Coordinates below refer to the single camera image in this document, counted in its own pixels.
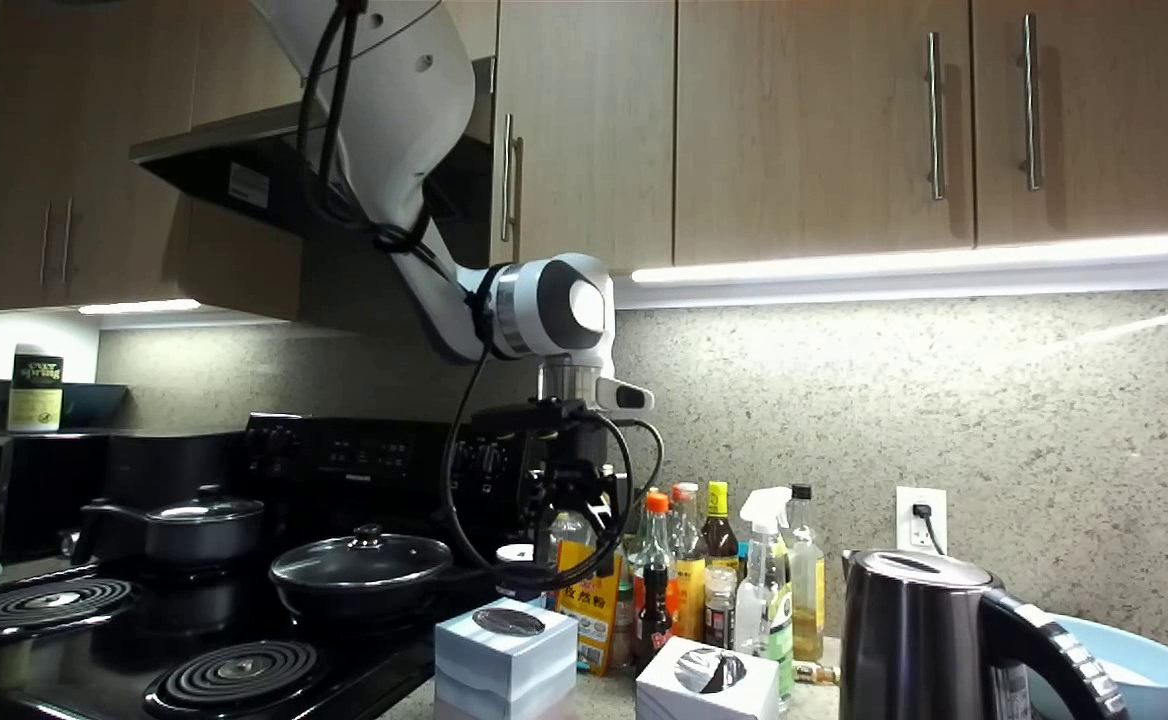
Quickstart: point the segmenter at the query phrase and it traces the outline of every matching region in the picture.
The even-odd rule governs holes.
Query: robotic arm
[[[598,466],[603,436],[614,436],[628,466],[611,415],[630,422],[647,410],[647,391],[614,385],[611,377],[611,278],[590,256],[496,270],[458,270],[452,261],[439,227],[427,222],[424,181],[462,138],[474,77],[439,0],[251,6],[283,57],[301,73],[306,67],[301,150],[310,150],[302,140],[310,100],[324,104],[335,123],[319,156],[319,194],[348,198],[363,227],[360,237],[393,252],[403,283],[454,356],[479,360],[491,353],[539,360],[535,406],[484,412],[471,427],[535,433],[543,441],[543,466],[529,474],[532,493],[518,515],[532,515],[539,547],[556,513],[587,515],[598,529],[595,563],[614,547],[630,503],[628,475]],[[590,515],[598,502],[611,502],[611,520],[603,523]],[[452,502],[446,520],[458,547],[479,562]],[[587,576],[587,567],[572,567],[556,576],[556,584],[578,576]]]

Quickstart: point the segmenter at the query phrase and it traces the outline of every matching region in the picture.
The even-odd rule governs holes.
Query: kettle handle
[[[990,643],[986,658],[1027,665],[1061,694],[1072,716],[1128,716],[1099,662],[1034,605],[1020,605],[1009,591],[986,587],[981,591],[981,623]]]

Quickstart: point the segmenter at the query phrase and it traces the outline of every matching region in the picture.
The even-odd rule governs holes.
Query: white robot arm
[[[624,412],[643,391],[611,380],[611,278],[590,256],[507,270],[458,270],[424,215],[424,181],[454,150],[471,118],[474,77],[439,0],[254,0],[283,57],[310,73],[332,12],[357,17],[351,64],[335,108],[338,181],[371,223],[417,234],[420,252],[393,252],[439,341],[474,360],[539,356],[539,397]],[[335,61],[316,100],[335,104]]]

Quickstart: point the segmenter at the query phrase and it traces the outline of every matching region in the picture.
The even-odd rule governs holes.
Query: pot lid
[[[380,533],[375,523],[351,537],[301,543],[272,562],[272,581],[302,587],[382,587],[452,567],[452,547],[435,537]]]

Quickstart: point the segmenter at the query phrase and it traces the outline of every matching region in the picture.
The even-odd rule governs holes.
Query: power cord
[[[931,547],[948,558],[931,523],[931,503],[911,503],[908,513],[926,529]]]

